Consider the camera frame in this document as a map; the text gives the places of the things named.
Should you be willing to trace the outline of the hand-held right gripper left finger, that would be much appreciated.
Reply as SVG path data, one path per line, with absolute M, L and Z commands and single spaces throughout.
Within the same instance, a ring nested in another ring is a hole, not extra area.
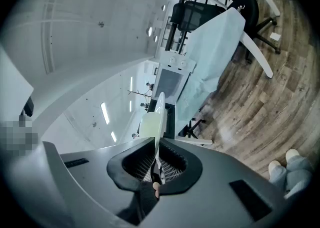
M 63 155 L 54 144 L 40 142 L 32 150 L 13 151 L 10 192 L 40 227 L 155 227 L 155 211 L 144 214 L 140 193 L 120 189 L 107 172 L 115 155 L 153 142 L 144 138 Z

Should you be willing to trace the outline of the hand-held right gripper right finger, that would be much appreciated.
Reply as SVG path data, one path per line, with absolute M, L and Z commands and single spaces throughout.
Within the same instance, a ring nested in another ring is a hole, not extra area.
M 202 162 L 199 180 L 185 193 L 162 195 L 143 227 L 273 227 L 292 201 L 237 159 L 170 140 Z

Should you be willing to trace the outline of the person's right hand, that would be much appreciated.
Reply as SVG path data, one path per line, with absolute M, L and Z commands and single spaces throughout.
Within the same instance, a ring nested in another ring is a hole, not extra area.
M 159 200 L 159 185 L 143 181 L 140 185 L 139 207 L 142 218 L 145 218 Z

